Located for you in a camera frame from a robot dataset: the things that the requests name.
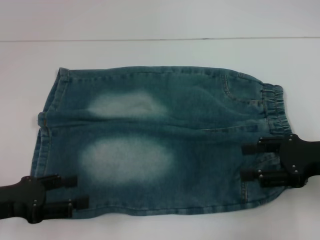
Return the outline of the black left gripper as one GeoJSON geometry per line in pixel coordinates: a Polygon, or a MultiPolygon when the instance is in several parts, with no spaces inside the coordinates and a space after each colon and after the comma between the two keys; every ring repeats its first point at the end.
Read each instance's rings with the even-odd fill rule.
{"type": "Polygon", "coordinates": [[[89,208],[89,196],[58,202],[46,202],[45,188],[73,188],[77,176],[62,177],[58,174],[22,177],[18,183],[0,188],[0,218],[23,218],[30,224],[42,220],[70,219],[74,210],[89,208]]]}

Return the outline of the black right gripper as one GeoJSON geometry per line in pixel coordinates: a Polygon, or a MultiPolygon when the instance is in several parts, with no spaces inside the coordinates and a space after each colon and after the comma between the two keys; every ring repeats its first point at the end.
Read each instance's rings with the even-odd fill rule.
{"type": "Polygon", "coordinates": [[[243,144],[241,151],[242,154],[280,153],[280,162],[285,170],[241,171],[243,182],[257,180],[262,188],[301,188],[310,177],[320,174],[320,142],[305,141],[296,134],[260,137],[257,143],[243,144]]]}

